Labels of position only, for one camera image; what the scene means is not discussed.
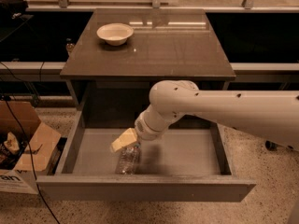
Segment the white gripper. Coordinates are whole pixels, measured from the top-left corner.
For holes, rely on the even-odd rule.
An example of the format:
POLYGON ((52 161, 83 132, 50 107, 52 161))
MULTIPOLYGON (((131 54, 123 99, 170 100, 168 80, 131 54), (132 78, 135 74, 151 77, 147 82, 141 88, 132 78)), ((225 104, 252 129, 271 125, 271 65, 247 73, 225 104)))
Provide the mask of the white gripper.
POLYGON ((152 105, 149 105, 135 120, 135 128, 125 130, 111 143, 110 150, 118 152, 125 147, 137 145, 137 137, 145 141, 158 139, 169 126, 170 123, 152 105))

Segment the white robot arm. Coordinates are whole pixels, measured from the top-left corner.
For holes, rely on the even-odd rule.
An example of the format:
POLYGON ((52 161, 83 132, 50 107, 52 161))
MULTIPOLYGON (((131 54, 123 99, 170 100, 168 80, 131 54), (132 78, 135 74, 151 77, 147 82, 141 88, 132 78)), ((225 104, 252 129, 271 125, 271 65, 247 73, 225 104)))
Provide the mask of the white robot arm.
POLYGON ((188 80, 156 83, 149 92, 148 108, 110 149, 117 152, 155 140, 186 115, 299 150, 297 91, 201 91, 188 80))

